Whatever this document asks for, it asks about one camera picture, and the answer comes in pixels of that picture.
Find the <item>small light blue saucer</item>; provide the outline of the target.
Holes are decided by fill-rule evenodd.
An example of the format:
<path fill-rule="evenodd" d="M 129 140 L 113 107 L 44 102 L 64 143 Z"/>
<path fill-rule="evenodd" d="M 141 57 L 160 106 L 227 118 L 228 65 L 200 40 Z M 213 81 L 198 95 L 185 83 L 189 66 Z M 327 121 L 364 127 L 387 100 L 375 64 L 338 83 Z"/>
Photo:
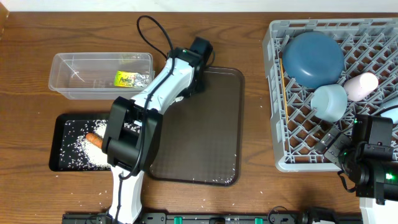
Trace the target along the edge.
<path fill-rule="evenodd" d="M 343 117 L 347 104 L 346 91 L 338 84 L 317 88 L 310 102 L 311 109 L 316 110 L 315 116 L 330 123 L 337 122 Z"/>

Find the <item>light blue plastic cup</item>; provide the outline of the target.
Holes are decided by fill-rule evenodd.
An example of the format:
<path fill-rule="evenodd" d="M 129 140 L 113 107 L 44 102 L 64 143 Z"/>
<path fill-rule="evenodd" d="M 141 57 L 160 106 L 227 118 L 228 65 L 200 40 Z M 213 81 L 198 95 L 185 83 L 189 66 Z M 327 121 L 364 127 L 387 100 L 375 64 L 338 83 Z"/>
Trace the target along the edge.
<path fill-rule="evenodd" d="M 385 103 L 383 103 L 379 109 L 379 115 L 384 118 L 390 118 L 394 124 L 398 123 L 398 98 L 395 97 Z"/>

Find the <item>pink plastic cup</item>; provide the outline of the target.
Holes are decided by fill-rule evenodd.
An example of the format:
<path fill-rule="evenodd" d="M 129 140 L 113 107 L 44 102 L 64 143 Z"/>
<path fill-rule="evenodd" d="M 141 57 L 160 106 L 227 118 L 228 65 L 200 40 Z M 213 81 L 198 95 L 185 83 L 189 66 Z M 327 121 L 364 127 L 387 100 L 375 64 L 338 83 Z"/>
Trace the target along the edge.
<path fill-rule="evenodd" d="M 378 87 L 379 81 L 375 74 L 370 72 L 362 73 L 345 82 L 345 89 L 348 99 L 351 101 L 361 101 Z"/>

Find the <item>yellow snack wrapper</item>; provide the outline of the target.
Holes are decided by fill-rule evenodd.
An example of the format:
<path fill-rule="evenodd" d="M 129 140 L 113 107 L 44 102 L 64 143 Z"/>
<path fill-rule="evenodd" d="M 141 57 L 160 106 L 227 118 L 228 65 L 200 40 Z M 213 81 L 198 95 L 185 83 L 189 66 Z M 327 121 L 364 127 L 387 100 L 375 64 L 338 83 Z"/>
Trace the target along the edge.
<path fill-rule="evenodd" d="M 152 81 L 150 75 L 136 72 L 117 71 L 114 86 L 126 88 L 145 88 Z"/>

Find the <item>wooden chopstick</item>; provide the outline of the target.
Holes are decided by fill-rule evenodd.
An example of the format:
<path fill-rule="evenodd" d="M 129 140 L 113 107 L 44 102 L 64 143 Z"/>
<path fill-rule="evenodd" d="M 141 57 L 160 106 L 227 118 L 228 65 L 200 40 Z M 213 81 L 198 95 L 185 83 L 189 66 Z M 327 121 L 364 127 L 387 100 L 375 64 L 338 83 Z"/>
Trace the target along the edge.
<path fill-rule="evenodd" d="M 284 68 L 282 64 L 282 59 L 279 59 L 280 65 L 280 75 L 281 75 L 281 84 L 282 84 L 282 94 L 283 94 L 283 101 L 284 101 L 284 110 L 285 110 L 285 120 L 286 124 L 289 124 L 289 113 L 288 113 L 288 106 L 287 106 L 287 95 L 285 89 L 285 80 L 284 80 Z"/>

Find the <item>large dark blue plate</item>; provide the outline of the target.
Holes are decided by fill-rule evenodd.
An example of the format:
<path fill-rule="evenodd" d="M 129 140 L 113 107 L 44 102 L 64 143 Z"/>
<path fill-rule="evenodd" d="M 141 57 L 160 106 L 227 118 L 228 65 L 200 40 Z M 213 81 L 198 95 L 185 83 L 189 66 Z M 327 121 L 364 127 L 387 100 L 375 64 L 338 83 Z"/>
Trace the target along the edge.
<path fill-rule="evenodd" d="M 282 64 L 299 85 L 316 89 L 335 84 L 344 67 L 343 51 L 338 43 L 321 32 L 305 32 L 287 44 Z"/>

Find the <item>orange carrot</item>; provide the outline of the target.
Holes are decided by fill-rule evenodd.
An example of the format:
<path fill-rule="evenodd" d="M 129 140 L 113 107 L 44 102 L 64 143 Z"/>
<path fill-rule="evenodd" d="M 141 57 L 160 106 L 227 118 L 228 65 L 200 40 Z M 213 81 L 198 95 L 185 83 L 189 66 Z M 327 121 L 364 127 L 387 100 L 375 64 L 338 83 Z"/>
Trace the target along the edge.
<path fill-rule="evenodd" d="M 101 149 L 102 143 L 103 143 L 103 139 L 100 136 L 98 136 L 97 134 L 94 134 L 94 133 L 87 133 L 86 134 L 86 139 L 90 143 L 92 143 L 93 145 L 95 145 L 96 147 Z"/>

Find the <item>white tissue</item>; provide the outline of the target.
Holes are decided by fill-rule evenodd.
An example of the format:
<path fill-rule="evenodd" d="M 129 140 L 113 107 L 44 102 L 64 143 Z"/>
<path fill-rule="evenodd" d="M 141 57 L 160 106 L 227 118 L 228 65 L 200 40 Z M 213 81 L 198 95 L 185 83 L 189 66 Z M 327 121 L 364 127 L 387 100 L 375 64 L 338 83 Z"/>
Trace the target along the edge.
<path fill-rule="evenodd" d="M 183 96 L 176 97 L 175 102 L 177 103 L 179 101 L 182 101 L 183 99 L 184 99 Z"/>

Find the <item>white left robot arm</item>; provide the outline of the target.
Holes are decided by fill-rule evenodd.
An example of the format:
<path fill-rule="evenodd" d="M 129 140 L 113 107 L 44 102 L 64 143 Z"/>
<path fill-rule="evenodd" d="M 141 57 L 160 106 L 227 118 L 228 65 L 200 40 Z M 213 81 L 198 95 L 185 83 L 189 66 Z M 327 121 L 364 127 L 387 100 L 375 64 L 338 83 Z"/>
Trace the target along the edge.
<path fill-rule="evenodd" d="M 177 98 L 197 92 L 212 51 L 211 45 L 172 49 L 154 81 L 131 99 L 113 102 L 101 146 L 114 181 L 106 223 L 134 223 L 140 215 L 144 172 L 159 150 L 164 113 Z"/>

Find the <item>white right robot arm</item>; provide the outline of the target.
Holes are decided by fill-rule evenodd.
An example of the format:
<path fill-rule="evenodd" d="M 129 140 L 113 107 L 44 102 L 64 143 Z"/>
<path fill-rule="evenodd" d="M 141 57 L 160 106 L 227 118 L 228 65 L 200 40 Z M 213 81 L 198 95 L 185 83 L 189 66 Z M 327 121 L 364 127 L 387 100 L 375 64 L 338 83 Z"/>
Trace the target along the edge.
<path fill-rule="evenodd" d="M 348 137 L 331 128 L 315 146 L 337 166 L 345 190 L 359 197 L 363 223 L 397 223 L 397 163 L 388 132 L 372 128 Z"/>

